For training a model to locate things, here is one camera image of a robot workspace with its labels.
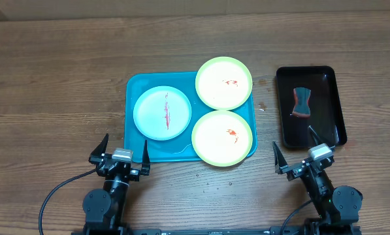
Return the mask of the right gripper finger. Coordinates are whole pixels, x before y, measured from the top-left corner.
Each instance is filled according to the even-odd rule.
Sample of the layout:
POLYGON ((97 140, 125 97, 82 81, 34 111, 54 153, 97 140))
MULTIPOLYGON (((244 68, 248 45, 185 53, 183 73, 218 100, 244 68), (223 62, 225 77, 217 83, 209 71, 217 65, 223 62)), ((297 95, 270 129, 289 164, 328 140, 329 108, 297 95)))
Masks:
POLYGON ((317 146, 321 144, 326 144, 331 150, 335 150, 335 145, 329 142, 326 138, 318 135, 311 125, 308 126, 308 131, 317 146))
POLYGON ((274 151, 275 173, 285 173, 288 164, 282 152, 280 151, 278 145, 275 142, 272 143, 272 148, 274 151))

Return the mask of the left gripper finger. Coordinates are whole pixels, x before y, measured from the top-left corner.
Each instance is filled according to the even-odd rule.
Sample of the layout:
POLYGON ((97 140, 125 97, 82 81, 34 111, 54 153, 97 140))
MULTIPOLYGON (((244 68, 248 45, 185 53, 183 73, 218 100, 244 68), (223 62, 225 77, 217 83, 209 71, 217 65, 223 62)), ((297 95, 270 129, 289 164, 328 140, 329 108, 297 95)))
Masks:
POLYGON ((106 148, 108 145, 109 134, 106 133, 105 137, 102 139, 101 143, 91 152, 91 157, 102 157, 106 152, 106 148))
POLYGON ((148 141, 144 142, 144 149, 142 153, 142 164, 140 174, 144 176, 148 176, 150 174, 150 158, 148 154, 148 141))

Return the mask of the orange and dark sponge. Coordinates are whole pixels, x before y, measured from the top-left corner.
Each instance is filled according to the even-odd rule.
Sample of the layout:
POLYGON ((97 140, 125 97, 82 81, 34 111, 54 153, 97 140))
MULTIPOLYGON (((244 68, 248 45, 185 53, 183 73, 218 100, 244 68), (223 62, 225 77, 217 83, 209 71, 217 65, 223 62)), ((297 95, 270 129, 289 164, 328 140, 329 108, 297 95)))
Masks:
POLYGON ((296 87, 293 89, 295 105, 292 110, 292 115, 299 118, 310 117, 309 99, 311 90, 305 87, 296 87))

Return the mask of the light blue plate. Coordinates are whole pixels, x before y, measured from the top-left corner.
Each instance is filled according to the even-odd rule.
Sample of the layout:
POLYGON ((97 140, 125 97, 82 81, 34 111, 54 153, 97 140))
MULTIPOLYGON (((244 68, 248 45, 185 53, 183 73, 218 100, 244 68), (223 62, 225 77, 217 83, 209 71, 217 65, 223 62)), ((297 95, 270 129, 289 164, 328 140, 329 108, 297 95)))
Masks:
POLYGON ((153 87, 137 99, 133 119, 144 136, 152 140, 170 140, 182 134, 189 125, 191 104, 175 87, 153 87))

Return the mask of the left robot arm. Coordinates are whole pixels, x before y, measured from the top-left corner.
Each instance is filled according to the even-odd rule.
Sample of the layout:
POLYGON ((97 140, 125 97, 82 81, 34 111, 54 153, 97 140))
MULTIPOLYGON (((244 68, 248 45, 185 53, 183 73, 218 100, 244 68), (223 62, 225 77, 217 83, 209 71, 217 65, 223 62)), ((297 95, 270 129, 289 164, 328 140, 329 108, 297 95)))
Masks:
POLYGON ((83 235, 132 234, 129 225, 122 222, 129 182, 150 174, 147 142, 144 143, 140 169, 131 167, 131 150, 117 148, 113 154, 109 154, 106 152, 107 144, 108 135, 89 156, 89 162, 95 165, 95 172, 105 181, 101 189, 90 191, 83 199, 86 214, 83 235))

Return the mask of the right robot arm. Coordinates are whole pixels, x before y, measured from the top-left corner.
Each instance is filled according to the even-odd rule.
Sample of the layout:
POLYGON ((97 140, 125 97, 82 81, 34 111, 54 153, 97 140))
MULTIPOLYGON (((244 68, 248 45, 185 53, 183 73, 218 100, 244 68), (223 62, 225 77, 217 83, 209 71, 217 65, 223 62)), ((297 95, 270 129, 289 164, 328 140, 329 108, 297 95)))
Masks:
POLYGON ((335 147, 324 142, 312 127, 308 127, 316 146, 308 150, 308 157, 302 162, 289 166, 278 145, 273 142, 275 173, 285 174, 289 181, 297 178, 303 182, 309 201, 294 210, 282 226, 270 231, 277 234, 360 234, 354 224, 359 220, 363 194, 354 187, 334 187, 325 169, 334 163, 335 147), (289 227, 288 222, 300 210, 313 204, 319 217, 305 219, 301 226, 289 227))

